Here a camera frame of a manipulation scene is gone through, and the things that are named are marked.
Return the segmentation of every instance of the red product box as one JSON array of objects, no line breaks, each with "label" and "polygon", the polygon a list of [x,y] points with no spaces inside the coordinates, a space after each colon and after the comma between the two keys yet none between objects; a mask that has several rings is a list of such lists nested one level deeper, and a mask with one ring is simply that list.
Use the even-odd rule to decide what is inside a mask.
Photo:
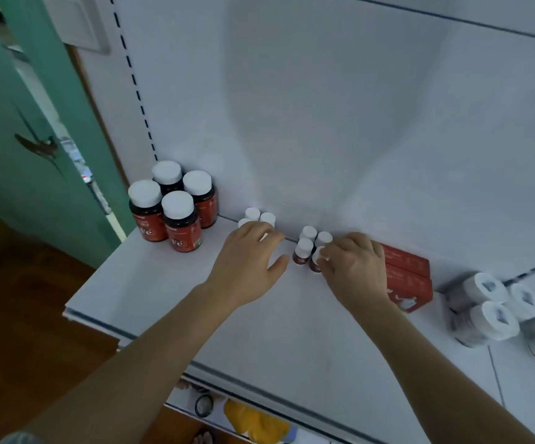
[{"label": "red product box", "polygon": [[387,294],[404,312],[411,313],[432,300],[432,281],[403,268],[387,267]]},{"label": "red product box", "polygon": [[385,250],[385,262],[397,268],[407,269],[409,272],[430,278],[430,262],[424,257],[415,256],[391,246],[381,246]]}]

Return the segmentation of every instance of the light switch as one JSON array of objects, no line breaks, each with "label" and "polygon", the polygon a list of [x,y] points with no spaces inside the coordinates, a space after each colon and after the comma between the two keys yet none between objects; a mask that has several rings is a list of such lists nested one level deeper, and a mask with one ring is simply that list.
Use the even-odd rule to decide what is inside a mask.
[{"label": "light switch", "polygon": [[94,0],[43,0],[60,39],[87,50],[109,52],[109,41]]}]

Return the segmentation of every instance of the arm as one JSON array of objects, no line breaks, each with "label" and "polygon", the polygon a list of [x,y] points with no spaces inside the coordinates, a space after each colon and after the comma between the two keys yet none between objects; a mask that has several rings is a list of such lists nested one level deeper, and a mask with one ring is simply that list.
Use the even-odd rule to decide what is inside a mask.
[{"label": "arm", "polygon": [[434,443],[528,443],[535,435],[453,366],[387,297],[382,246],[358,232],[321,251],[341,304],[375,343]]},{"label": "arm", "polygon": [[287,256],[268,268],[283,239],[268,223],[231,233],[206,282],[25,430],[48,444],[139,442],[210,335],[284,273]]}]

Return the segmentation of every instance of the hand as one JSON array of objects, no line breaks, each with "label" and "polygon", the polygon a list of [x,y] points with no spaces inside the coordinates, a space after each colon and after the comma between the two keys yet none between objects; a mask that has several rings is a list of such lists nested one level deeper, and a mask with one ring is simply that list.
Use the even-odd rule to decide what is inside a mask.
[{"label": "hand", "polygon": [[245,223],[225,240],[204,285],[225,296],[233,309],[260,298],[288,266],[289,257],[282,255],[268,268],[270,256],[283,239],[269,223]]},{"label": "hand", "polygon": [[329,288],[352,315],[392,305],[387,296],[385,252],[379,243],[350,232],[321,249],[321,256],[317,264]]}]

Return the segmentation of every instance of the left hand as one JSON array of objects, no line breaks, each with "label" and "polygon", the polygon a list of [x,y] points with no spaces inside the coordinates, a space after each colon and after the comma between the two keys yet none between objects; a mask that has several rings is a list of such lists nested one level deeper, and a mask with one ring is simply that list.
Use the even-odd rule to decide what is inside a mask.
[{"label": "left hand", "polygon": [[227,299],[233,308],[263,296],[286,271],[289,256],[268,268],[269,258],[284,235],[269,223],[250,221],[225,240],[204,285]]}]

